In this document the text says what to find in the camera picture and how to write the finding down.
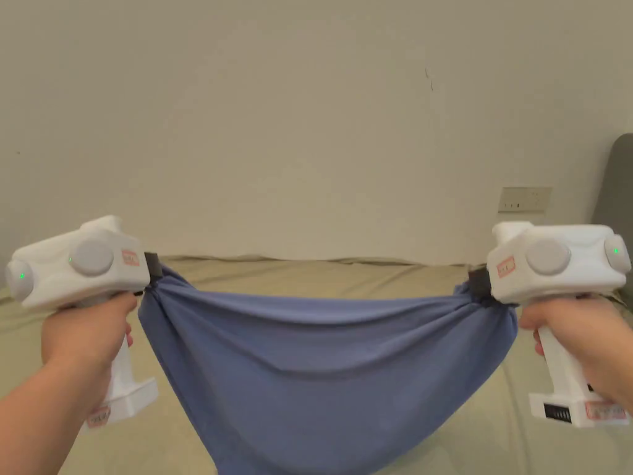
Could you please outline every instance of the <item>white handheld gripper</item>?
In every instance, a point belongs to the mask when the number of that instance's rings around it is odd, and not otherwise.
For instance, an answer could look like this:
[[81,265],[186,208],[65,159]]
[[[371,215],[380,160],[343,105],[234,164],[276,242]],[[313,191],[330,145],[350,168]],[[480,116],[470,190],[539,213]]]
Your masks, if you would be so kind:
[[[89,307],[122,291],[142,291],[150,282],[139,240],[123,233],[116,216],[18,249],[5,274],[11,295],[31,310]],[[157,397],[155,379],[134,381],[124,338],[112,363],[106,398],[84,426],[96,428],[132,417]]]
[[[502,222],[492,233],[497,247],[488,254],[487,269],[491,294],[501,303],[609,293],[626,283],[631,270],[624,240],[607,226]],[[554,393],[530,394],[532,415],[583,428],[629,423],[621,406],[594,392],[549,329],[541,328],[539,337]]]

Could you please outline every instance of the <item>gripper handle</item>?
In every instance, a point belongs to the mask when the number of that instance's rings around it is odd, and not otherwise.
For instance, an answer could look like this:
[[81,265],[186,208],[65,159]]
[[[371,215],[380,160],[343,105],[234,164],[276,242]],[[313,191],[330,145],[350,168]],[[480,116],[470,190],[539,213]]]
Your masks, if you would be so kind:
[[589,389],[578,360],[558,342],[551,330],[547,327],[541,327],[539,337],[548,365],[549,376],[554,385],[554,393],[576,398],[602,400],[600,396]]
[[[78,307],[91,307],[106,302],[110,295],[96,296],[83,300]],[[86,419],[84,427],[94,429],[106,424],[127,419],[153,403],[158,397],[158,387],[154,378],[143,383],[134,381],[130,349],[127,337],[123,337],[121,348],[112,361],[110,385],[103,403]]]
[[560,344],[549,328],[540,328],[539,337],[554,392],[530,394],[532,415],[580,428],[629,423],[629,416],[619,404],[594,392],[578,360]]

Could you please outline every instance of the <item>beige bedsheet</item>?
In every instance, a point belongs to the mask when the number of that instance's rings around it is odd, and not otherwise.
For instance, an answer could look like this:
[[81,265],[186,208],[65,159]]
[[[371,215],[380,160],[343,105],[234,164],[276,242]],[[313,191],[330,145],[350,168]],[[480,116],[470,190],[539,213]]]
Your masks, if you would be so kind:
[[[444,295],[464,280],[464,267],[348,262],[165,262],[202,290],[334,298]],[[39,365],[42,315],[29,315],[0,293],[0,396]],[[136,314],[130,316],[137,379],[155,376],[159,400],[137,417],[82,433],[61,473],[214,474],[215,466],[189,424]],[[633,473],[633,427],[578,430],[533,419],[527,393],[548,391],[546,365],[522,332],[488,382],[435,434],[380,475],[509,475]]]

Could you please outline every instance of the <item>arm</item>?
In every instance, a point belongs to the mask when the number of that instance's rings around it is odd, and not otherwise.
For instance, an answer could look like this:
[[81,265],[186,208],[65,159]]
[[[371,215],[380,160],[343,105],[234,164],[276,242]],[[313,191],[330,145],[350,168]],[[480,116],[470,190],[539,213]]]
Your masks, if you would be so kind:
[[582,366],[585,378],[603,397],[633,414],[633,330],[607,300],[550,300],[523,310],[520,326],[534,331],[536,352],[543,354],[536,330],[551,329]]
[[85,418],[105,397],[135,306],[136,298],[123,294],[44,322],[43,368],[0,401],[0,474],[59,471]]

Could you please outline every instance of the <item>gray headboard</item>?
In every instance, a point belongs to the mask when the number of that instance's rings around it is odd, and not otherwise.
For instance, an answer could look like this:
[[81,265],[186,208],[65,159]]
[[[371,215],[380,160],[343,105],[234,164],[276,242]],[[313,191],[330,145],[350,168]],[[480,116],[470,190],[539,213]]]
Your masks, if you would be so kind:
[[[591,222],[610,226],[624,238],[633,256],[633,134],[620,136],[611,147]],[[633,275],[620,294],[627,306],[633,308]]]

